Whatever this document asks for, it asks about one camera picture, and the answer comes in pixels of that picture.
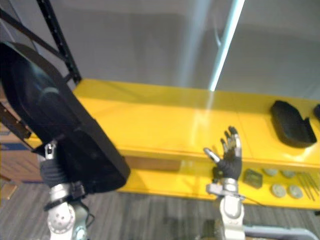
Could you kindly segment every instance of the small green object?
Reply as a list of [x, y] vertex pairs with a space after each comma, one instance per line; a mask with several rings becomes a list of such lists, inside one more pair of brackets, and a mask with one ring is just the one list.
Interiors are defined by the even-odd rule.
[[263, 171], [265, 172], [265, 174], [273, 177], [278, 173], [278, 169], [271, 169], [271, 168], [264, 168]]
[[275, 195], [277, 198], [283, 198], [286, 195], [286, 189], [281, 184], [273, 184], [271, 186], [271, 192], [273, 195]]
[[297, 185], [290, 185], [288, 187], [288, 192], [289, 192], [289, 195], [294, 199], [300, 199], [304, 196], [304, 194], [301, 191], [301, 188], [298, 187]]
[[259, 189], [262, 187], [263, 175], [259, 172], [253, 171], [252, 169], [247, 169], [244, 172], [243, 182], [251, 187]]
[[288, 179], [291, 179], [296, 175], [294, 171], [281, 171], [281, 173]]

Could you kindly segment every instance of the metal rod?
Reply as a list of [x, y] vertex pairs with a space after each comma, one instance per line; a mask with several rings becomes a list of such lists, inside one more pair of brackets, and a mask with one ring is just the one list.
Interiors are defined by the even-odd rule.
[[311, 231], [303, 228], [279, 226], [243, 226], [246, 237], [287, 240], [319, 240]]
[[68, 68], [69, 72], [73, 73], [73, 80], [74, 80], [74, 83], [77, 85], [82, 78], [76, 66], [76, 62], [72, 57], [70, 49], [67, 45], [65, 37], [62, 33], [62, 30], [58, 23], [55, 12], [51, 6], [51, 3], [49, 0], [36, 0], [36, 1], [40, 7], [44, 20], [52, 34], [55, 44], [59, 49], [59, 52], [62, 53], [62, 55], [66, 58], [65, 65]]
[[300, 178], [300, 173], [297, 173], [296, 177], [298, 178], [298, 181], [299, 181], [300, 185], [302, 186], [303, 190], [305, 191], [305, 194], [307, 195], [308, 199], [311, 199], [309, 193], [307, 192], [305, 184], [302, 182], [302, 180]]
[[57, 56], [59, 59], [66, 61], [67, 58], [64, 57], [60, 52], [58, 52], [56, 49], [54, 49], [52, 46], [50, 46], [48, 43], [46, 43], [44, 40], [42, 40], [39, 36], [34, 34], [32, 31], [30, 31], [28, 28], [23, 26], [20, 22], [15, 20], [12, 16], [10, 16], [8, 13], [6, 13], [4, 10], [0, 9], [0, 18], [13, 26], [15, 29], [17, 29], [19, 32], [23, 33], [27, 37], [29, 37], [31, 40], [35, 41], [40, 46], [44, 47], [46, 50], [48, 50], [53, 55]]
[[311, 177], [311, 175], [309, 173], [305, 173], [304, 175], [309, 180], [309, 183], [313, 187], [313, 190], [315, 191], [315, 193], [319, 196], [319, 188], [318, 188], [316, 182], [313, 180], [313, 178]]
[[307, 179], [306, 179], [306, 176], [305, 176], [305, 174], [304, 174], [303, 172], [301, 173], [301, 177], [302, 177], [302, 179], [303, 179], [303, 181], [304, 181], [304, 183], [305, 183], [305, 188], [308, 189], [309, 194], [310, 194], [312, 200], [315, 201], [315, 197], [313, 196], [313, 194], [312, 194], [312, 192], [311, 192], [311, 190], [310, 190], [309, 183], [308, 183], [308, 181], [307, 181]]
[[218, 80], [225, 64], [225, 60], [228, 54], [228, 50], [234, 37], [235, 30], [239, 21], [239, 17], [244, 6], [245, 0], [233, 0], [231, 4], [231, 9], [226, 21], [226, 25], [223, 31], [221, 45], [219, 46], [218, 52], [216, 54], [213, 69], [211, 83], [209, 86], [210, 91], [214, 91], [217, 87]]

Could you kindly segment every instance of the yellow shelf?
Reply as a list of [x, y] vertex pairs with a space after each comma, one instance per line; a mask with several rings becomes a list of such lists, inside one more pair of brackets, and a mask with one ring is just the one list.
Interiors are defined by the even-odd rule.
[[247, 163], [320, 170], [320, 142], [298, 149], [281, 143], [271, 123], [277, 99], [309, 116], [317, 139], [317, 101], [299, 98], [84, 79], [74, 94], [123, 155], [206, 161], [203, 147], [222, 155], [220, 137], [228, 126], [241, 136]]
[[[211, 169], [213, 163], [199, 161], [183, 161], [179, 172], [149, 171], [132, 169], [127, 184], [120, 188], [120, 192], [132, 192], [141, 194], [155, 194], [172, 197], [196, 198], [202, 200], [214, 200], [214, 195], [206, 193], [206, 185], [212, 181]], [[256, 189], [243, 183], [243, 175], [239, 179], [239, 193], [258, 201], [260, 204], [274, 207], [289, 207], [301, 209], [320, 209], [320, 198], [314, 188], [312, 192], [314, 201], [309, 199], [305, 190], [300, 185], [296, 176], [286, 178], [280, 172], [276, 176], [267, 176], [259, 168], [251, 168], [263, 175], [263, 185]], [[320, 183], [319, 174], [311, 173], [316, 183]], [[288, 192], [282, 198], [278, 198], [271, 193], [273, 184], [281, 184], [287, 188], [289, 185], [297, 185], [303, 192], [303, 197], [295, 199]], [[251, 200], [244, 200], [245, 204], [256, 204]]]
[[[178, 172], [132, 169], [120, 191], [212, 200], [205, 186], [211, 182], [213, 163], [203, 147], [213, 146], [222, 155], [220, 137], [228, 126], [235, 126], [241, 136], [244, 169], [320, 170], [320, 123], [312, 113], [315, 100], [96, 79], [83, 79], [74, 94], [124, 156], [181, 163]], [[270, 115], [275, 100], [287, 101], [303, 117], [310, 117], [316, 144], [299, 149], [279, 141]], [[41, 144], [34, 134], [28, 142], [33, 147]], [[315, 192], [315, 201], [305, 192], [301, 199], [271, 194], [272, 184], [287, 187], [297, 184], [296, 178], [289, 180], [280, 173], [263, 178], [258, 190], [240, 182], [240, 193], [269, 206], [320, 208]]]

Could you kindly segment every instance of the black metal post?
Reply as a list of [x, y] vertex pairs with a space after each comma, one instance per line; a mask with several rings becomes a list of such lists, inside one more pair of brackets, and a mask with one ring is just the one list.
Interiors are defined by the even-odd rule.
[[0, 18], [3, 19], [5, 22], [10, 24], [12, 27], [29, 37], [31, 40], [35, 41], [40, 46], [47, 49], [50, 53], [54, 54], [58, 58], [60, 58], [63, 61], [67, 61], [67, 58], [64, 57], [60, 52], [58, 52], [56, 49], [54, 49], [52, 46], [50, 46], [48, 43], [43, 41], [39, 36], [34, 34], [32, 31], [30, 31], [28, 28], [23, 26], [19, 21], [15, 20], [12, 16], [10, 16], [8, 13], [6, 13], [4, 10], [0, 8]]
[[72, 79], [74, 77], [74, 74], [73, 73], [69, 73], [68, 75], [66, 75], [64, 78], [63, 78], [63, 81], [65, 83], [67, 83], [70, 79]]
[[55, 12], [49, 0], [36, 0], [42, 15], [45, 19], [52, 37], [59, 49], [59, 52], [66, 58], [65, 65], [69, 72], [73, 74], [74, 83], [77, 85], [81, 81], [79, 70], [76, 66], [75, 60], [69, 50], [65, 37], [61, 31]]

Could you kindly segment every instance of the small metal disc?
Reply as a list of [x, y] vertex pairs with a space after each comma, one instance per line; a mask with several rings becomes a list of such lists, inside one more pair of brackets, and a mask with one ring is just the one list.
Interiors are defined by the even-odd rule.
[[300, 199], [304, 196], [304, 194], [301, 191], [301, 188], [298, 187], [297, 185], [290, 185], [288, 187], [288, 193], [291, 197], [295, 199]]
[[283, 198], [286, 195], [286, 189], [281, 184], [273, 184], [271, 191], [277, 198]]
[[263, 171], [265, 172], [265, 174], [273, 177], [274, 175], [276, 175], [278, 173], [278, 169], [271, 169], [271, 168], [264, 168]]
[[288, 179], [291, 179], [296, 175], [294, 171], [281, 171], [281, 173]]

